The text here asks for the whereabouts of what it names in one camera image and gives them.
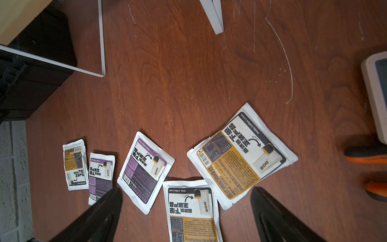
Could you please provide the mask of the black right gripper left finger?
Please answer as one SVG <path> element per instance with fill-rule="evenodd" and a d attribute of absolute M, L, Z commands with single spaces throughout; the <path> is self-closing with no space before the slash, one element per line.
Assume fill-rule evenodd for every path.
<path fill-rule="evenodd" d="M 120 188 L 109 190 L 52 242 L 112 242 L 123 204 Z"/>

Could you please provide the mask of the yellow coffee bag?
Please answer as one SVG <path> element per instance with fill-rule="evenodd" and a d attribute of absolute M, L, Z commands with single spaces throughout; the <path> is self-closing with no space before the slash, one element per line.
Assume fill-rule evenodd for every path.
<path fill-rule="evenodd" d="M 187 156 L 224 210 L 261 180 L 298 161 L 249 103 L 222 129 L 189 150 Z"/>
<path fill-rule="evenodd" d="M 163 183 L 171 242 L 221 242 L 218 200 L 207 182 Z"/>
<path fill-rule="evenodd" d="M 88 166 L 83 139 L 62 146 L 63 167 L 69 191 L 88 190 Z"/>

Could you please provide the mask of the yellow coffee bag bottom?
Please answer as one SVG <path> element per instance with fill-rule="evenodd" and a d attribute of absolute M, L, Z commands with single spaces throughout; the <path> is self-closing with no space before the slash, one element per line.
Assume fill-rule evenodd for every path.
<path fill-rule="evenodd" d="M 163 183 L 171 242 L 221 242 L 218 200 L 207 182 Z"/>

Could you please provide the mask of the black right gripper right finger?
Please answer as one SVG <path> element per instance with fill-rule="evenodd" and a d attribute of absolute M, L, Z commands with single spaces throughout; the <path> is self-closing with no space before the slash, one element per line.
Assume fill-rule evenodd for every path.
<path fill-rule="evenodd" d="M 262 242 L 324 242 L 262 187 L 251 193 L 251 204 Z"/>

